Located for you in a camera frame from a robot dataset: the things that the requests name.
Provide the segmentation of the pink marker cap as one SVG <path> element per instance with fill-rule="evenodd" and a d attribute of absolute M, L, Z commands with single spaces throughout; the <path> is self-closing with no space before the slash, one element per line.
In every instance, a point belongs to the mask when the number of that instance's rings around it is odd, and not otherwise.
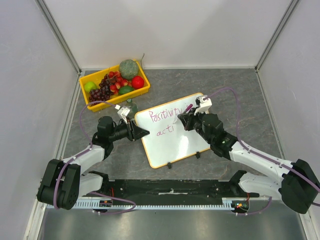
<path fill-rule="evenodd" d="M 184 110 L 184 113 L 187 113 L 192 107 L 193 104 L 188 105 L 187 108 Z"/>

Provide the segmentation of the white whiteboard orange frame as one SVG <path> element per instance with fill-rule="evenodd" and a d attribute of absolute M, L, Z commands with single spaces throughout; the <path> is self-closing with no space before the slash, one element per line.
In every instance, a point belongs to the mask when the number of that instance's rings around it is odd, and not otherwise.
<path fill-rule="evenodd" d="M 153 169 L 210 149 L 195 130 L 186 131 L 180 121 L 174 122 L 190 104 L 195 107 L 196 98 L 202 95 L 197 92 L 135 114 L 137 126 L 149 131 L 142 144 Z"/>

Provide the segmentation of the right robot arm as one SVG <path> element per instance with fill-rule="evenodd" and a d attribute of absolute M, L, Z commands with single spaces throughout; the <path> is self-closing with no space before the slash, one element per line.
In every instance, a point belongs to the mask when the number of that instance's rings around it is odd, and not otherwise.
<path fill-rule="evenodd" d="M 308 162 L 285 160 L 262 152 L 224 130 L 223 123 L 213 113 L 199 113 L 192 108 L 179 114 L 186 131 L 195 131 L 219 157 L 241 163 L 261 173 L 243 173 L 229 184 L 235 197 L 244 193 L 258 194 L 270 200 L 281 200 L 288 208 L 305 214 L 320 193 L 320 182 Z"/>

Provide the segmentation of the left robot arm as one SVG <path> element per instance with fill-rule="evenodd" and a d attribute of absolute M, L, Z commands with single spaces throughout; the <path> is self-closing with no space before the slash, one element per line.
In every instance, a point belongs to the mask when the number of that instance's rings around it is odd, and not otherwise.
<path fill-rule="evenodd" d="M 85 174 L 85 171 L 104 161 L 111 154 L 115 141 L 128 139 L 133 142 L 149 134 L 129 118 L 115 123 L 110 116 L 101 117 L 88 147 L 69 158 L 48 162 L 37 200 L 56 209 L 70 210 L 79 197 L 91 192 L 99 197 L 106 196 L 110 191 L 109 183 L 104 181 L 107 176 L 95 172 Z"/>

